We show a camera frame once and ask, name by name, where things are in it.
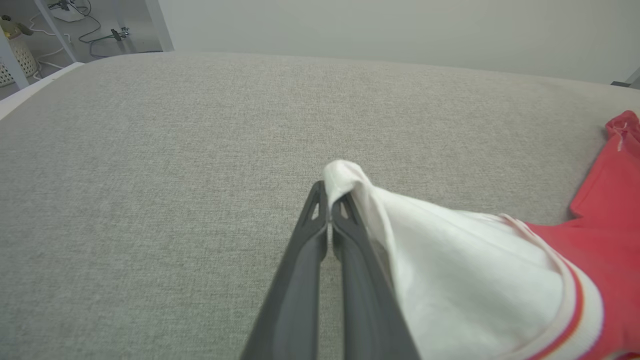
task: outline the white shelf leg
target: white shelf leg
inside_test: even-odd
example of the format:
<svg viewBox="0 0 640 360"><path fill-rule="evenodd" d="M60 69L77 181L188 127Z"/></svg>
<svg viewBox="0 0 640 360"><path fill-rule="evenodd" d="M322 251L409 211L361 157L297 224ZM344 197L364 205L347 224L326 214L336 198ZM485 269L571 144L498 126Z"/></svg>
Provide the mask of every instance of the white shelf leg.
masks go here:
<svg viewBox="0 0 640 360"><path fill-rule="evenodd" d="M120 10L120 0L111 0L111 4L113 5L113 11L116 14L116 20L118 21L118 26L120 26L120 30L127 31L127 26L124 23L124 18L122 17L122 11Z"/></svg>
<svg viewBox="0 0 640 360"><path fill-rule="evenodd" d="M42 17L47 21L47 24L49 24L49 27L51 28L51 30L53 30L53 33L56 34L56 37L62 43L62 47L67 52L67 55L69 56L69 59L71 59L71 62L72 63L77 62L76 56L74 55L73 51L71 51L69 44L67 44L67 42L65 41L65 38L62 37L62 34L56 27L56 24L53 22L53 16L51 16L51 11L49 10L49 7L46 4L44 4L44 0L34 0L34 2L38 6L40 13L42 13Z"/></svg>

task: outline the white basket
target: white basket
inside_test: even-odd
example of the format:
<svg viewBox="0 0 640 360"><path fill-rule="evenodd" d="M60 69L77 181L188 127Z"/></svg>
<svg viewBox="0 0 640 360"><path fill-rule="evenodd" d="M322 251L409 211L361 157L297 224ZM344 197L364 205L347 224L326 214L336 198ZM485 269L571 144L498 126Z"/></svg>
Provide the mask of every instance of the white basket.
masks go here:
<svg viewBox="0 0 640 360"><path fill-rule="evenodd" d="M28 78L35 74L38 70L38 64L36 64L31 51L29 51L29 48L27 47L27 43L24 41L24 35L19 33L7 40L9 40L9 45L13 51L13 55L15 55L15 59L18 60L18 63L22 67L24 75ZM0 87L13 84L14 82L13 77L4 66L2 58L0 58Z"/></svg>

